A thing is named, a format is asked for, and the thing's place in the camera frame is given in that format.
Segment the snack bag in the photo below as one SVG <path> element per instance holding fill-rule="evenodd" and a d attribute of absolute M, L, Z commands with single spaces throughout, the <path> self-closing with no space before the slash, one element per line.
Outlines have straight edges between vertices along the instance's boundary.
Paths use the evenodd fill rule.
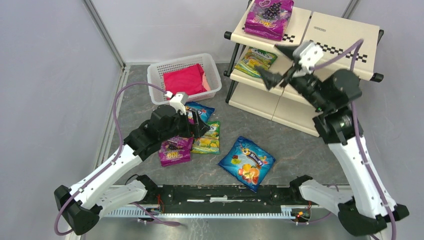
<path fill-rule="evenodd" d="M 207 106 L 203 106 L 202 104 L 199 104 L 197 102 L 194 101 L 190 101 L 187 102 L 185 104 L 185 110 L 190 110 L 190 111 L 197 111 L 197 113 L 199 114 L 201 120 L 205 123 L 208 122 L 209 118 L 211 117 L 211 115 L 214 113 L 215 108 L 213 107 L 207 107 Z M 193 120 L 193 114 L 192 112 L 188 112 L 188 121 L 191 124 L 194 124 L 194 120 Z"/>
<path fill-rule="evenodd" d="M 274 53 L 249 47 L 243 59 L 235 65 L 235 69 L 254 78 L 262 78 L 261 74 L 255 69 L 255 66 L 260 66 L 268 70 L 276 60 L 277 55 Z"/>
<path fill-rule="evenodd" d="M 191 152 L 194 154 L 220 154 L 220 127 L 219 121 L 207 123 L 210 130 L 201 138 L 194 140 Z"/>
<path fill-rule="evenodd" d="M 162 142 L 158 151 L 162 167 L 189 162 L 193 138 L 173 137 Z"/>
<path fill-rule="evenodd" d="M 218 165 L 256 193 L 275 161 L 253 141 L 239 136 Z"/>
<path fill-rule="evenodd" d="M 244 31 L 262 38 L 281 41 L 292 16 L 293 0 L 254 0 Z"/>

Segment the black and white checkered strip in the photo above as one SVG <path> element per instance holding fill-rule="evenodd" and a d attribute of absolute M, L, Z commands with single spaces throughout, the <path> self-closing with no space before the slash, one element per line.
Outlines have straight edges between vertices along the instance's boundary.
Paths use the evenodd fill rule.
<path fill-rule="evenodd" d="M 295 41 L 295 36 L 294 35 L 287 35 L 284 33 L 284 36 L 282 36 L 282 40 L 283 41 L 289 41 L 290 43 L 293 43 Z"/>
<path fill-rule="evenodd" d="M 323 52 L 327 52 L 327 53 L 331 53 L 331 54 L 337 54 L 337 55 L 340 55 L 340 54 L 342 54 L 343 53 L 343 49 L 341 49 L 341 48 L 336 48 L 336 47 L 334 47 L 334 46 L 328 46 L 327 44 L 322 44 L 322 43 L 320 43 L 320 42 L 317 42 L 316 43 L 318 46 L 320 46 L 321 48 L 322 48 L 322 51 Z M 346 55 L 346 58 L 348 58 L 348 59 L 350 59 L 350 58 L 352 58 L 354 56 L 354 53 L 353 52 L 349 52 L 347 55 Z M 368 57 L 368 55 L 366 55 L 366 54 L 360 54 L 359 52 L 358 52 L 358 55 L 356 56 L 356 61 L 358 61 L 358 60 L 361 60 L 363 63 L 366 63 L 367 62 L 367 57 Z"/>

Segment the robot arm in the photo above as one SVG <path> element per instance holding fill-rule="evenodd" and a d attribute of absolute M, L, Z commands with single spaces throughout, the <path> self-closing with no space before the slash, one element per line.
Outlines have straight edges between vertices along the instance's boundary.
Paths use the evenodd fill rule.
<path fill-rule="evenodd" d="M 369 165 L 387 199 L 387 207 L 398 221 L 409 215 L 406 206 L 397 204 L 384 187 L 368 154 L 363 130 L 359 125 L 360 141 L 367 162 L 360 155 L 356 142 L 353 114 L 349 104 L 362 95 L 360 79 L 350 70 L 339 69 L 321 81 L 311 70 L 322 58 L 322 49 L 312 41 L 299 46 L 275 46 L 293 61 L 284 74 L 275 74 L 257 67 L 267 89 L 290 84 L 321 113 L 313 119 L 315 128 L 339 161 L 353 191 L 353 195 L 336 192 L 319 184 L 310 176 L 302 176 L 290 183 L 294 195 L 312 201 L 338 216 L 343 227 L 354 236 L 375 234 L 390 222 L 386 206 L 367 171 Z"/>
<path fill-rule="evenodd" d="M 70 188 L 61 185 L 54 191 L 57 209 L 61 210 L 71 196 L 79 192 L 67 205 L 62 216 L 75 234 L 88 232 L 109 212 L 129 203 L 141 201 L 147 193 L 143 183 L 138 180 L 108 191 L 119 178 L 151 154 L 157 152 L 162 142 L 175 137 L 201 137 L 210 127 L 204 123 L 196 111 L 191 111 L 193 124 L 189 122 L 184 104 L 187 94 L 177 93 L 169 105 L 160 105 L 151 114 L 149 120 L 133 130 L 123 141 L 122 152 L 115 159 L 118 150 L 102 165 Z M 86 181 L 94 178 L 84 189 Z"/>

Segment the yellow and green snack bag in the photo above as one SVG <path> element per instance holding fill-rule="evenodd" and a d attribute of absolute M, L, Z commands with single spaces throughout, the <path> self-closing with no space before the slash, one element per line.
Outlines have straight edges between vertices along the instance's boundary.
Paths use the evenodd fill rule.
<path fill-rule="evenodd" d="M 221 122 L 210 121 L 207 123 L 210 130 L 201 138 L 195 139 L 191 153 L 194 154 L 220 154 L 220 127 Z"/>
<path fill-rule="evenodd" d="M 276 60 L 277 55 L 274 53 L 249 47 L 243 59 L 240 60 L 234 68 L 254 78 L 261 78 L 255 66 L 260 66 L 268 70 Z"/>

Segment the plastic basket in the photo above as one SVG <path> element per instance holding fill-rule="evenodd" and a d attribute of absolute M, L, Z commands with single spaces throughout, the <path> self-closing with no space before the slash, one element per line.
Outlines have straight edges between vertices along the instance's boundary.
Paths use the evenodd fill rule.
<path fill-rule="evenodd" d="M 164 73 L 185 69 L 195 64 L 200 64 L 203 68 L 207 77 L 207 83 L 210 86 L 210 91 L 189 95 L 187 101 L 200 101 L 213 98 L 215 93 L 218 92 L 223 85 L 221 84 L 221 77 L 218 73 L 217 65 L 212 59 L 212 56 L 208 53 L 186 56 L 152 64 L 147 68 L 147 82 L 165 90 Z M 167 97 L 161 91 L 154 89 L 153 87 L 149 87 L 148 92 L 152 103 L 156 105 L 169 103 L 169 100 L 167 100 Z"/>

